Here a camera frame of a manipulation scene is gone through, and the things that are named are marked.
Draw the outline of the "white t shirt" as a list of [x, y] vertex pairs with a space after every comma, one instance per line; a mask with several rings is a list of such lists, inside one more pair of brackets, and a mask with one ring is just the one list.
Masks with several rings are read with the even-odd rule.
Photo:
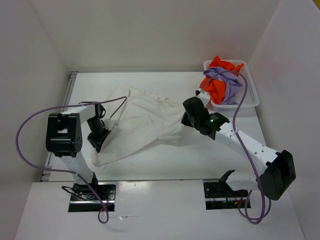
[[114, 121], [115, 126], [100, 152], [91, 154], [94, 166], [124, 159], [157, 140], [180, 141], [184, 131], [181, 119], [185, 112], [181, 103], [130, 85], [118, 86], [107, 95], [107, 99], [119, 97], [127, 98], [123, 105], [116, 102], [103, 104], [103, 120]]

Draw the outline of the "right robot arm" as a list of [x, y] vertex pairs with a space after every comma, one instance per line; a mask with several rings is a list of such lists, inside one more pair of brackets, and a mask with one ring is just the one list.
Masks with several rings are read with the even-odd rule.
[[269, 148], [245, 134], [218, 112], [209, 113], [204, 101], [191, 97], [183, 102], [185, 112], [181, 123], [195, 128], [202, 135], [232, 149], [242, 157], [250, 157], [255, 167], [252, 173], [228, 170], [220, 179], [220, 193], [229, 197], [239, 190], [260, 190], [277, 201], [296, 179], [293, 155]]

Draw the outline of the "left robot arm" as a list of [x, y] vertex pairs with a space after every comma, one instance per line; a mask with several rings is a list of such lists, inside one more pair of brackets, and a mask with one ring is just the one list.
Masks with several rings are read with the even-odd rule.
[[62, 113], [51, 113], [47, 121], [46, 149], [63, 161], [74, 175], [73, 190], [77, 194], [82, 193], [88, 200], [96, 199], [100, 188], [95, 173], [88, 167], [82, 153], [82, 124], [87, 123], [90, 130], [87, 140], [99, 153], [111, 133], [102, 120], [105, 113], [100, 103], [86, 102], [83, 106]]

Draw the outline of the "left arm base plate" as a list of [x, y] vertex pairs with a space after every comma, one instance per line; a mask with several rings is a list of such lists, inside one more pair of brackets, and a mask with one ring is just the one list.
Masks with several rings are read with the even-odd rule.
[[[116, 182], [102, 181], [95, 188], [97, 195], [110, 212], [115, 210], [116, 186]], [[70, 194], [68, 211], [71, 213], [99, 212], [102, 208], [100, 201], [87, 185], [74, 184], [72, 187], [62, 186], [61, 188]]]

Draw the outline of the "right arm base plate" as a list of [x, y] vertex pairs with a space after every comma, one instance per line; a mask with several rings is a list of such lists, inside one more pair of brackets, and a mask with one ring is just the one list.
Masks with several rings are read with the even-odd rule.
[[249, 192], [232, 190], [218, 179], [203, 181], [206, 210], [230, 210], [244, 208]]

